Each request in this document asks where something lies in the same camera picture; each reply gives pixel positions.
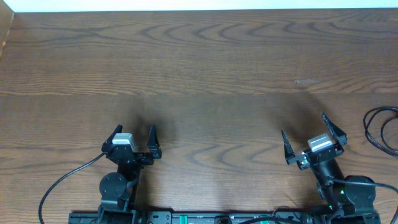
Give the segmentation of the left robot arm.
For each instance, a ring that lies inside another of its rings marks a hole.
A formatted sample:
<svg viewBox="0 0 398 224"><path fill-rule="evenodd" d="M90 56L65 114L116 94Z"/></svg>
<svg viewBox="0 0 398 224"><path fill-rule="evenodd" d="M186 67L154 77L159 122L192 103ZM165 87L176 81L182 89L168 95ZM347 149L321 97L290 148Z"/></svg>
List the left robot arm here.
<svg viewBox="0 0 398 224"><path fill-rule="evenodd" d="M150 127L147 142L149 151L136 152L133 135L123 133L122 129L121 125L117 126L101 148L105 157L115 163L118 169L106 174L99 184L101 204L96 221L99 224L148 222L147 212L137 209L135 201L141 170L162 157L157 130L154 125Z"/></svg>

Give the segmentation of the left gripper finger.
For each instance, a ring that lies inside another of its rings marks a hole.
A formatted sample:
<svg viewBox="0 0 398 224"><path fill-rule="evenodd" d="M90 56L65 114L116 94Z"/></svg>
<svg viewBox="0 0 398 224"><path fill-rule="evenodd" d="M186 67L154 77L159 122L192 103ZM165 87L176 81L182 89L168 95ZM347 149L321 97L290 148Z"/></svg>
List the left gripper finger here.
<svg viewBox="0 0 398 224"><path fill-rule="evenodd" d="M157 138L157 129L154 124L150 127L147 148L149 149L149 152L154 159L162 158L162 150L160 147L159 140Z"/></svg>
<svg viewBox="0 0 398 224"><path fill-rule="evenodd" d="M112 132L112 134L105 140L103 143L103 148L106 149L110 145L112 145L112 140L115 137L116 134L121 133L123 130L123 126L121 124L117 125L115 130Z"/></svg>

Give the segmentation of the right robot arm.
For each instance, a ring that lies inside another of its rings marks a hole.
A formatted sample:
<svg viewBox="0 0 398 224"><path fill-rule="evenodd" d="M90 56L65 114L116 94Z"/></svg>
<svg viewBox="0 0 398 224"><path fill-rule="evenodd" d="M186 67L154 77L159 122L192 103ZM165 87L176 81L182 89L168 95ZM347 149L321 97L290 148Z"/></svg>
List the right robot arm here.
<svg viewBox="0 0 398 224"><path fill-rule="evenodd" d="M325 113L322 118L329 134L308 140L308 149L296 156L284 131L284 155L288 165L296 163L300 170L311 169L317 180L317 191L325 206L304 212L302 223L380 223L374 208L374 181L363 175L343 175L336 158L344 153L347 135Z"/></svg>

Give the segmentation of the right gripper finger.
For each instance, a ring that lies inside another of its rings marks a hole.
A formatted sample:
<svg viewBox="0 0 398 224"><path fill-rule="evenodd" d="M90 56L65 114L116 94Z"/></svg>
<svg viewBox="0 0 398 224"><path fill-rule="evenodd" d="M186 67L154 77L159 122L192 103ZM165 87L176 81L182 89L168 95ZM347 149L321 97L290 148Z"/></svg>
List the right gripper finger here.
<svg viewBox="0 0 398 224"><path fill-rule="evenodd" d="M288 139L286 133L283 130L281 131L281 134L282 134L282 139L283 139L283 142L284 142L284 157L285 157L286 163L288 165L291 165L291 164L293 164L295 162L298 165L301 165L303 157L295 155L295 153L294 153L294 151L292 149L292 146L291 146L291 144L289 142L289 139Z"/></svg>
<svg viewBox="0 0 398 224"><path fill-rule="evenodd" d="M322 113L322 118L332 138L336 142L338 142L341 146L346 145L348 140L346 133L342 129L340 129L337 125L335 125L325 113Z"/></svg>

